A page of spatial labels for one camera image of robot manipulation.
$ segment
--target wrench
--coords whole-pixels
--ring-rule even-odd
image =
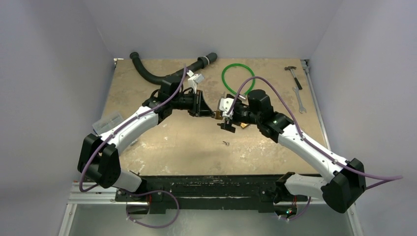
[[[294,92],[296,92],[299,111],[302,114],[302,112],[307,113],[307,110],[302,106],[301,97],[299,96],[299,89],[297,87],[293,88]]]

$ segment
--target white wall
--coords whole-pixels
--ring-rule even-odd
[[[309,58],[342,0],[85,2],[116,58]]]
[[[82,0],[1,1],[1,235],[58,234],[113,67]]]
[[[357,201],[367,235],[417,232],[416,10],[412,0],[343,1],[311,58],[334,151],[368,173],[404,175]]]

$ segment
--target table top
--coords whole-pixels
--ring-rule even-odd
[[[148,59],[145,68],[158,76],[171,74],[190,65],[195,59]],[[301,128],[313,139],[326,146],[314,106],[308,81],[299,59],[218,59],[200,72],[205,80],[198,85],[207,104],[216,110],[218,99],[228,92],[221,81],[222,70],[231,63],[249,66],[255,75],[266,78],[280,93],[293,111]],[[296,86],[286,66],[296,66],[295,74],[301,83],[300,97],[307,113],[298,112],[293,87]],[[250,73],[241,67],[230,68],[225,75],[228,85],[237,90]],[[144,80],[131,60],[119,60],[115,69],[103,116],[114,111],[124,119],[134,113],[152,91],[159,86]],[[271,97],[274,110],[289,116],[272,90],[257,80],[254,89],[263,89]],[[221,130],[212,118],[191,117],[187,111],[173,111],[158,126],[144,133],[137,143],[120,155],[122,168],[141,175],[250,175],[317,173],[303,159],[289,149],[264,137],[255,125],[236,133]]]

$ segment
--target wooden board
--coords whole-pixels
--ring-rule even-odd
[[[150,59],[144,66],[153,74],[171,74],[195,59]],[[205,80],[199,85],[208,105],[216,110],[218,99],[226,88],[221,81],[222,70],[231,63],[248,65],[256,75],[268,79],[295,114],[301,128],[316,141],[325,145],[311,92],[299,59],[218,59],[201,70]],[[306,114],[298,112],[298,102],[292,87],[296,84],[286,66],[296,66],[303,90],[300,96]],[[250,73],[241,67],[226,72],[226,81],[237,90]],[[119,111],[129,117],[159,86],[145,81],[131,60],[119,60],[103,116]],[[271,97],[276,111],[289,116],[272,90],[262,81],[255,89],[264,89]],[[237,127],[236,133],[221,130],[212,118],[194,118],[187,111],[173,111],[157,127],[143,134],[136,144],[120,157],[123,168],[142,175],[244,175],[316,173],[311,166],[289,149],[265,138],[254,125]]]

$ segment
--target green ring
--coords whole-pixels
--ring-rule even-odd
[[[231,92],[231,93],[233,93],[233,95],[236,95],[236,92],[235,91],[233,91],[233,89],[231,88],[231,87],[229,87],[228,85],[227,85],[227,83],[226,83],[226,80],[224,79],[224,74],[226,73],[226,70],[228,70],[230,67],[233,67],[233,66],[240,66],[240,67],[243,67],[243,68],[245,68],[245,69],[247,69],[251,74],[252,74],[252,77],[253,76],[255,76],[255,74],[253,73],[253,71],[249,68],[249,66],[247,66],[247,65],[244,65],[244,64],[240,64],[240,63],[233,63],[233,64],[230,64],[230,65],[228,65],[228,66],[226,66],[224,69],[223,69],[223,72],[222,72],[222,81],[223,81],[223,84],[224,84],[224,86],[226,86],[226,88]],[[252,80],[252,84],[251,84],[251,86],[249,87],[249,89],[244,93],[244,95],[247,95],[252,89],[253,89],[253,87],[255,86],[255,80]]]

